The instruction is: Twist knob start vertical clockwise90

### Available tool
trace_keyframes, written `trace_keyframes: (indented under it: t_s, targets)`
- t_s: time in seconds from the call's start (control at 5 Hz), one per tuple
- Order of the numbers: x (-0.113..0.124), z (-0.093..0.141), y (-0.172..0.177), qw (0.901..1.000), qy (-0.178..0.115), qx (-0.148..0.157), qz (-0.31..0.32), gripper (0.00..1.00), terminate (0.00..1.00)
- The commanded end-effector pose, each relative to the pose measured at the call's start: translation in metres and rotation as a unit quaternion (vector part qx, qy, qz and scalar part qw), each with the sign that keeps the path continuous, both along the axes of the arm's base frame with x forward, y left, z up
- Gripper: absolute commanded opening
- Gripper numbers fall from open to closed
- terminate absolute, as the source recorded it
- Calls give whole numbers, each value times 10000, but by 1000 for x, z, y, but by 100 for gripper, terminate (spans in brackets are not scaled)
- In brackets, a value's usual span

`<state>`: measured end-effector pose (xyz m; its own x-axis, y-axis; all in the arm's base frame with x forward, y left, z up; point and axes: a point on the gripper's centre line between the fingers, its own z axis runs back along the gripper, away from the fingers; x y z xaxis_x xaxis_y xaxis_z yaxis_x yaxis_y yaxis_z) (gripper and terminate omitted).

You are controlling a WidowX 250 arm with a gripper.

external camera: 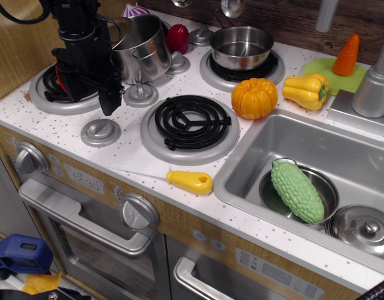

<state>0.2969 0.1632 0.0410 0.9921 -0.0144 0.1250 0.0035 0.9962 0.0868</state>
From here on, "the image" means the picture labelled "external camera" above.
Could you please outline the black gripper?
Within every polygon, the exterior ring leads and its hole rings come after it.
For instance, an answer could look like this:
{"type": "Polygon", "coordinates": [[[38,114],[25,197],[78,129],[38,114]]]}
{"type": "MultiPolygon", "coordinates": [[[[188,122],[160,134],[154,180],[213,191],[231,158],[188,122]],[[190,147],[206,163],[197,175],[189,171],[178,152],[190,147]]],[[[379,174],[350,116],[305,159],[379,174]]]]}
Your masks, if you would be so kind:
{"type": "Polygon", "coordinates": [[[80,102],[98,92],[105,116],[121,105],[122,85],[119,69],[111,62],[112,47],[105,21],[90,21],[86,27],[58,29],[64,49],[55,49],[56,76],[68,98],[80,102]]]}

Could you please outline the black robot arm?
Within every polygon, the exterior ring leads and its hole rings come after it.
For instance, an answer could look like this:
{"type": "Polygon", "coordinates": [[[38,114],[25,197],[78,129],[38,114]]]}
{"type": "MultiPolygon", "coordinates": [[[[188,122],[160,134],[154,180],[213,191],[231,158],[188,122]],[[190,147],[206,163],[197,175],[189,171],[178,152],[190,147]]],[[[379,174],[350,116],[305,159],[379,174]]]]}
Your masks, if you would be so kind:
{"type": "Polygon", "coordinates": [[[98,1],[51,1],[65,48],[52,51],[56,74],[74,103],[90,89],[98,93],[106,116],[121,105],[120,70],[111,62],[112,45],[108,20],[98,14],[98,1]]]}

